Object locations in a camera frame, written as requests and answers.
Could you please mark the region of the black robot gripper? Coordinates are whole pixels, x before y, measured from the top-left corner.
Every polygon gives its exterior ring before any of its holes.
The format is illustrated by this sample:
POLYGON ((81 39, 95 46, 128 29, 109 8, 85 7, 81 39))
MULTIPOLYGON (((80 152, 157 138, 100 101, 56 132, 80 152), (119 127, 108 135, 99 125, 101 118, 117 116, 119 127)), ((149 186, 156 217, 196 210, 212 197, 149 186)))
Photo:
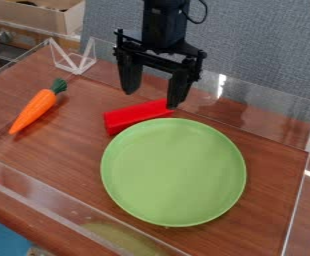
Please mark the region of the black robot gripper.
POLYGON ((175 109, 185 100, 192 81, 200 79, 201 63, 207 53, 192 46, 184 39, 167 47, 156 47, 141 40, 141 33, 133 30, 116 29, 113 55, 117 61, 121 89, 131 95, 140 87, 143 67, 172 73, 168 80, 167 108, 175 109))

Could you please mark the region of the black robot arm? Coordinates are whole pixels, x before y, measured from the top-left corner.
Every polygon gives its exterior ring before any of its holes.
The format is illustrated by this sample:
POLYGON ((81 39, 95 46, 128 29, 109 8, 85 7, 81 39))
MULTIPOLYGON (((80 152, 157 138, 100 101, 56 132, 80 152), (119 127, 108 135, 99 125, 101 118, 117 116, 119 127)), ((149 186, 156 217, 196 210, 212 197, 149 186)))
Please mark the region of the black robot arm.
POLYGON ((187 22, 201 24, 188 16, 189 0, 143 0, 141 32, 115 30, 116 57, 121 89, 127 95, 140 87, 143 67, 171 74, 167 108, 185 100, 191 85, 200 79, 207 53, 185 42, 187 22))

